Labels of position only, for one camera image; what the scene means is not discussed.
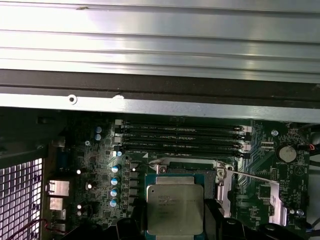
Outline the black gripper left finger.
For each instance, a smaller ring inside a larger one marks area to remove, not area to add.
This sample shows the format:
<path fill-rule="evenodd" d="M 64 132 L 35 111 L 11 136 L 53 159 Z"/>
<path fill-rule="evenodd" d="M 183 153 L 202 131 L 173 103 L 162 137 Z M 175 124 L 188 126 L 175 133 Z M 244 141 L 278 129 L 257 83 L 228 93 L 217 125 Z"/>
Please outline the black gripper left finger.
<path fill-rule="evenodd" d="M 62 237 L 63 240 L 144 240 L 147 229 L 147 202 L 135 199 L 130 217 L 119 218 L 108 228 L 83 223 Z"/>

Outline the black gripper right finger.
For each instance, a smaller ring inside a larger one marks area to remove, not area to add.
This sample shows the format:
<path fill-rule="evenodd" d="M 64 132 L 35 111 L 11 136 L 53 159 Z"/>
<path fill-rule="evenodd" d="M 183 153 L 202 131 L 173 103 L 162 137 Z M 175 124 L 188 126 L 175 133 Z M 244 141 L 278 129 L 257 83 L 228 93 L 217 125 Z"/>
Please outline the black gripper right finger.
<path fill-rule="evenodd" d="M 206 240 L 294 240 L 295 234 L 274 224 L 262 224 L 252 230 L 234 218 L 225 218 L 220 204 L 214 199 L 204 200 L 204 233 Z"/>

